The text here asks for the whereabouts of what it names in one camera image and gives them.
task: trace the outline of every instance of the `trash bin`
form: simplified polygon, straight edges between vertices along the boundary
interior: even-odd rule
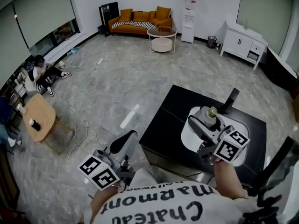
[[[207,47],[214,48],[217,38],[215,36],[208,36],[207,37]]]
[[[103,34],[104,34],[104,32],[105,32],[104,29],[105,29],[105,28],[104,28],[103,25],[101,25],[101,26],[98,27],[99,34],[100,34],[100,35],[103,35]]]

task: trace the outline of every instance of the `blue chair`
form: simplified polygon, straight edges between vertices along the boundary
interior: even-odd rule
[[[11,116],[14,112],[14,108],[8,104],[7,99],[4,96],[0,96],[0,123],[2,123],[5,128],[7,128],[10,132],[14,132],[10,126],[20,131],[16,126],[12,124],[13,120],[11,120]]]
[[[11,153],[11,154],[14,154],[14,153],[10,152],[10,151],[6,148],[6,143],[7,143],[7,140],[4,139],[4,138],[2,138],[2,137],[0,137],[0,149],[2,148],[2,149],[4,149],[5,151],[7,151],[7,152],[9,152],[9,153]]]

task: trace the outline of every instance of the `black cabinet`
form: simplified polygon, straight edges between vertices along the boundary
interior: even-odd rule
[[[108,22],[120,15],[120,12],[118,10],[118,4],[117,2],[107,3],[99,7],[101,21],[102,21],[102,31],[105,36],[108,36],[111,34],[109,29]]]

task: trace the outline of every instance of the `small bottle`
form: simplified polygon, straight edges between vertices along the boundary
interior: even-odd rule
[[[22,115],[25,115],[27,113],[27,110],[21,105],[21,103],[18,103],[17,110],[20,111]]]
[[[34,119],[29,120],[29,124],[36,131],[39,131],[41,129],[41,126]]]
[[[215,107],[207,107],[203,106],[199,111],[195,113],[195,117],[197,117],[202,123],[204,123],[207,127],[211,127],[216,124],[218,112]]]

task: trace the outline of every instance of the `white t-shirt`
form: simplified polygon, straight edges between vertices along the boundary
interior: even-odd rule
[[[45,72],[47,70],[47,67],[51,65],[51,62],[49,61],[44,61],[43,63],[43,67],[40,68],[38,66],[35,66],[33,68],[33,78],[35,79],[38,75],[42,74],[43,72]]]
[[[162,183],[111,197],[94,224],[233,224],[258,210],[247,199],[232,200],[199,182]]]

